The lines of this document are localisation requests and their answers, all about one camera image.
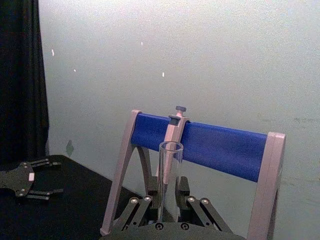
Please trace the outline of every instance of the white wall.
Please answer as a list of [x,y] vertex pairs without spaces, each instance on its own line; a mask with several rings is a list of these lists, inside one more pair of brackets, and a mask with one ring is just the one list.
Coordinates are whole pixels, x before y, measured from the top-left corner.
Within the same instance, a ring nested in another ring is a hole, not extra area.
[[[286,133],[274,239],[319,239],[319,1],[39,2],[51,154],[72,140],[72,159],[112,179],[131,109],[182,105],[194,122]],[[124,185],[142,194],[139,164]],[[255,183],[184,168],[194,195],[246,236]]]

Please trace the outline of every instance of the clear glass tube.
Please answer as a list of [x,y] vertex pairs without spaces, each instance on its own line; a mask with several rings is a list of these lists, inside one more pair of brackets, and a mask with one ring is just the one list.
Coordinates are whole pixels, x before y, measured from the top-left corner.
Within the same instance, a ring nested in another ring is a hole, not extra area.
[[180,183],[184,146],[175,141],[159,145],[158,193],[160,206],[158,222],[177,222],[180,210],[176,201],[176,186]]

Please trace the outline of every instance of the blue cushion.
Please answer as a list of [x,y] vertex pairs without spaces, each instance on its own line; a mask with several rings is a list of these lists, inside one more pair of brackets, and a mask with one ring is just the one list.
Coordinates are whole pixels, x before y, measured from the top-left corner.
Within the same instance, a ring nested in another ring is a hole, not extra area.
[[[131,143],[159,151],[169,121],[169,117],[138,114]],[[257,182],[266,140],[266,134],[187,122],[181,139],[183,159]]]

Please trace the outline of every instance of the black tabletop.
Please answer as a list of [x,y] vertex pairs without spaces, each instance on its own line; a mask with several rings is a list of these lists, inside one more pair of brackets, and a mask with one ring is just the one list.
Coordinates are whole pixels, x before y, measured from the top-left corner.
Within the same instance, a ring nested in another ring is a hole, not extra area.
[[[98,240],[112,182],[65,156],[48,158],[61,162],[61,169],[36,172],[32,190],[63,188],[63,195],[52,195],[47,203],[33,199],[17,202],[13,191],[0,189],[0,239]],[[0,171],[18,164],[0,165]],[[122,189],[116,218],[134,196]]]

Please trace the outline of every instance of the metal bolt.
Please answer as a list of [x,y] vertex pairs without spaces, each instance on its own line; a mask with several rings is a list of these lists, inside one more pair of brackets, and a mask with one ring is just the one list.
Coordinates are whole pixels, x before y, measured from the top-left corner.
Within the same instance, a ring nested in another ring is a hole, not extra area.
[[188,230],[188,229],[189,229],[189,225],[188,225],[187,223],[182,223],[182,224],[181,224],[181,228],[182,228],[183,230]]
[[195,201],[195,198],[193,196],[189,196],[187,198],[188,202],[194,202]]
[[203,203],[203,204],[208,204],[208,203],[209,203],[209,200],[206,199],[206,198],[204,198],[204,199],[201,200],[201,203]]
[[134,197],[131,199],[130,203],[136,204],[138,202],[138,198]]
[[162,223],[157,223],[157,224],[155,225],[155,229],[157,229],[157,230],[162,230],[162,229],[164,229],[164,225],[163,225]]
[[145,196],[143,200],[145,200],[146,202],[150,202],[151,201],[151,197]]

